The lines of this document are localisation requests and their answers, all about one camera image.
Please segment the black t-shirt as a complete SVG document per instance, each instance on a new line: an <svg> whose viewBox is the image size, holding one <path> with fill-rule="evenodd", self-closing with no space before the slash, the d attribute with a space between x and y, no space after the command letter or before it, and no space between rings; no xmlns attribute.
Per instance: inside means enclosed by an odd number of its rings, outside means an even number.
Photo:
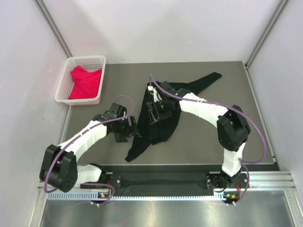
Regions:
<svg viewBox="0 0 303 227"><path fill-rule="evenodd" d="M222 74L213 72L198 80L189 83L170 82L169 84L179 90L185 88L198 95L200 92L211 86L222 77ZM171 117L160 122L150 124L150 116L147 102L152 101L153 97L145 90L141 111L137 120L137 126L141 137L134 137L131 148L125 158L125 161L131 162L139 157L150 145L166 142L174 133L181 115L180 110L175 110Z"/></svg>

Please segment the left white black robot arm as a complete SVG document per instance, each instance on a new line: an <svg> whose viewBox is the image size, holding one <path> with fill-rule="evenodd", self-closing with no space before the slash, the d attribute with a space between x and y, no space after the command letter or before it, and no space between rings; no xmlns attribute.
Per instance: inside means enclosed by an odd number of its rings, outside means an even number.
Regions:
<svg viewBox="0 0 303 227"><path fill-rule="evenodd" d="M69 192L74 186L87 183L93 183L99 188L105 186L107 175L101 166L80 166L78 160L109 134L114 135L117 143L127 142L130 137L141 137L135 117L127 112L126 107L113 103L108 111L96 115L72 138L46 148L39 174L45 192L50 193L47 188L49 185L62 192Z"/></svg>

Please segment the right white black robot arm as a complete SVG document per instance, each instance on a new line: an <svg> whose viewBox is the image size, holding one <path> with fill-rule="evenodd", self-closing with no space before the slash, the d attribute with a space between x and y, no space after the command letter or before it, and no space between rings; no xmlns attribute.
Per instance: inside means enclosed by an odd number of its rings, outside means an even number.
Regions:
<svg viewBox="0 0 303 227"><path fill-rule="evenodd" d="M222 192L238 182L241 173L242 153L250 134L250 127L238 106L235 111L214 104L207 104L193 92L181 88L176 90L168 82L147 86L152 100L147 103L151 123L172 117L174 111L193 114L217 129L220 145L223 147L223 164L220 173L207 179L208 188Z"/></svg>

